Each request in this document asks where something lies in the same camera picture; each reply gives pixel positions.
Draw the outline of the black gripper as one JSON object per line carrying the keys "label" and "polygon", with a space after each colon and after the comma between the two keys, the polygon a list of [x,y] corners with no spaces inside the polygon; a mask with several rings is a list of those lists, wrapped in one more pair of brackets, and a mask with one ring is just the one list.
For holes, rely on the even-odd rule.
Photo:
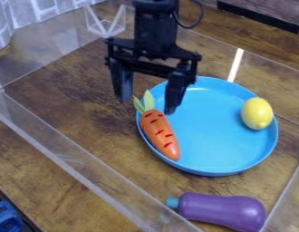
{"label": "black gripper", "polygon": [[175,44],[177,27],[193,28],[178,20],[178,0],[133,0],[134,35],[131,39],[110,37],[106,65],[114,95],[126,102],[133,95],[133,73],[167,78],[165,85],[163,113],[174,113],[186,88],[195,82],[197,64],[201,55]]}

